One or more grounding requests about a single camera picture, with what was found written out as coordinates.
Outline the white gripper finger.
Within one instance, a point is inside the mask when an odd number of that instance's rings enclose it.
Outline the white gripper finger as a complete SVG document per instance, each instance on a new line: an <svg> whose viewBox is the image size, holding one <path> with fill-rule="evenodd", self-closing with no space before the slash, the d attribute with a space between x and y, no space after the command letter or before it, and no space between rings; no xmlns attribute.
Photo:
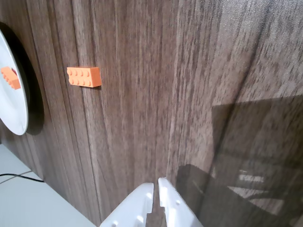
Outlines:
<svg viewBox="0 0 303 227"><path fill-rule="evenodd" d="M100 224L100 227L144 227L153 208L153 183L134 189Z"/></svg>
<svg viewBox="0 0 303 227"><path fill-rule="evenodd" d="M203 227L176 188L165 177L158 179L160 206L168 227Z"/></svg>

